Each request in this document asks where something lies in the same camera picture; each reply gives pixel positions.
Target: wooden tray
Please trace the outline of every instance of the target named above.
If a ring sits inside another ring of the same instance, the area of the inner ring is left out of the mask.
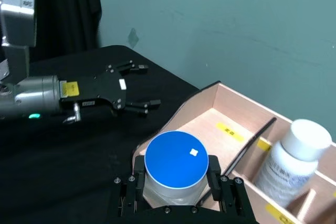
[[[215,83],[188,99],[158,132],[179,130],[193,134],[209,155],[218,157],[222,170],[229,165],[246,142],[271,118],[276,122],[248,150],[230,177],[242,177],[256,219],[260,224],[336,224],[336,144],[320,160],[316,174],[287,209],[280,207],[253,184],[271,146],[290,127],[288,118],[266,108],[221,83]],[[144,155],[150,140],[141,144],[133,155]],[[153,199],[146,199],[158,207]],[[212,197],[203,207],[219,210]]]

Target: yellow tape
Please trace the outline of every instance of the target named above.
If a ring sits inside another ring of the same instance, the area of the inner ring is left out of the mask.
[[[239,142],[243,142],[244,138],[243,136],[239,135],[237,132],[234,132],[229,126],[223,124],[223,123],[217,123],[216,127],[220,129],[221,131],[225,132],[226,134],[232,136],[235,140]]]
[[[63,83],[63,94],[67,97],[76,97],[79,95],[79,88],[77,81]]]
[[[293,221],[291,221],[288,217],[286,217],[284,214],[282,214],[278,209],[276,209],[271,204],[267,204],[265,208],[274,218],[276,218],[276,220],[279,221],[279,223],[281,223],[281,224],[294,224]]]
[[[272,148],[272,146],[269,143],[265,142],[261,138],[259,138],[257,146],[265,152],[269,152],[269,150]]]

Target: green indicator light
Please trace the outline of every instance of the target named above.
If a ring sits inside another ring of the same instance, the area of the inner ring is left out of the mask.
[[[38,118],[40,118],[40,117],[41,117],[40,114],[31,114],[31,115],[29,116],[29,119],[38,119]]]

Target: teal wall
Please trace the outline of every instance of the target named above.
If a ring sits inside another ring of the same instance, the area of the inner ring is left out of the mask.
[[[122,44],[201,88],[216,80],[336,139],[335,0],[101,0]]]

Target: black table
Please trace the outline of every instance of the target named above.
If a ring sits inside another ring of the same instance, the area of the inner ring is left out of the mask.
[[[133,60],[145,75],[127,75],[127,99],[161,99],[147,118],[108,108],[63,118],[0,124],[0,223],[104,223],[109,185],[131,172],[131,152],[157,132],[197,89],[124,46],[111,46],[32,64],[30,75],[93,76],[108,64]]]

